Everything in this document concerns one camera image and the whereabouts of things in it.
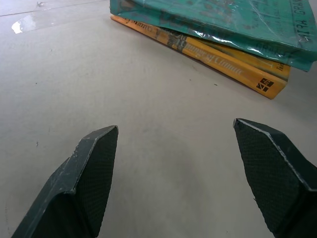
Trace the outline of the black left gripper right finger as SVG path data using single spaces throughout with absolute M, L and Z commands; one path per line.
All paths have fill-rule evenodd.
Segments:
M 281 131 L 235 119 L 247 182 L 275 238 L 317 238 L 317 167 Z

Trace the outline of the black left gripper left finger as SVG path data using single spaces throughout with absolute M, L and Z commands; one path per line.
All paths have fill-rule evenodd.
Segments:
M 49 177 L 11 238 L 97 238 L 111 189 L 118 127 L 83 137 Z

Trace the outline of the yellow paperback book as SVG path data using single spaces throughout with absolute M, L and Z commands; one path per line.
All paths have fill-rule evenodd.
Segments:
M 239 81 L 269 99 L 287 85 L 290 66 L 167 28 L 111 15 L 111 19 Z

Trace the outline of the green plastic-wrapped book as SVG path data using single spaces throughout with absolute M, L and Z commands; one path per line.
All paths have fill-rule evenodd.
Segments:
M 110 0 L 110 12 L 303 71 L 317 61 L 309 0 Z

